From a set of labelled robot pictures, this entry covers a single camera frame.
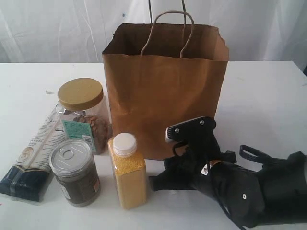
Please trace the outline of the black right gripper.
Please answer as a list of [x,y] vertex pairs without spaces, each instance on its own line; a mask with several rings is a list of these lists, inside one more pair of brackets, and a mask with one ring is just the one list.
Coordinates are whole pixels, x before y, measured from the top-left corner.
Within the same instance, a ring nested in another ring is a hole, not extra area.
[[169,126],[165,131],[166,143],[177,142],[172,147],[174,154],[164,159],[165,170],[157,176],[149,176],[153,191],[196,190],[193,185],[197,175],[207,164],[206,156],[195,155],[188,146],[189,141],[210,137],[216,121],[200,116]]

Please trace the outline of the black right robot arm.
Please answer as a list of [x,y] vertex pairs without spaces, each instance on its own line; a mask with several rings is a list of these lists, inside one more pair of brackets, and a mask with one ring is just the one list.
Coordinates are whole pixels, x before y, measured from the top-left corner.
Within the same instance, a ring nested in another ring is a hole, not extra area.
[[214,136],[216,121],[196,117],[165,131],[173,150],[164,160],[165,170],[151,176],[153,191],[197,190],[218,202],[240,229],[259,225],[296,224],[307,220],[307,157],[295,152],[286,159],[241,145],[242,158],[260,163],[260,171],[237,165],[236,154],[221,152]]

